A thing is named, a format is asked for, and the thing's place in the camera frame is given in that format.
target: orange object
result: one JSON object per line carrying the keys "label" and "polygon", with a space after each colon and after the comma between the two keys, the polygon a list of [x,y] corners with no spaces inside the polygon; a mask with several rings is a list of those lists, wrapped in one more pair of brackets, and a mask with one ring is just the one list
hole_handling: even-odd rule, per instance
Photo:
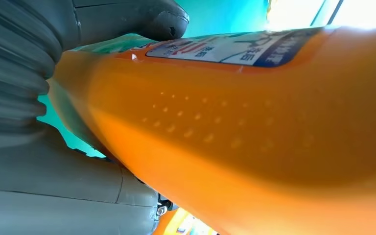
{"label": "orange object", "polygon": [[376,234],[376,29],[305,30],[66,52],[51,99],[222,235]]}
{"label": "orange object", "polygon": [[192,216],[186,210],[179,208],[175,211],[168,211],[163,215],[159,221],[159,225],[153,235],[187,235],[189,234],[190,228],[186,231],[178,232],[178,229],[184,223],[184,221]]}

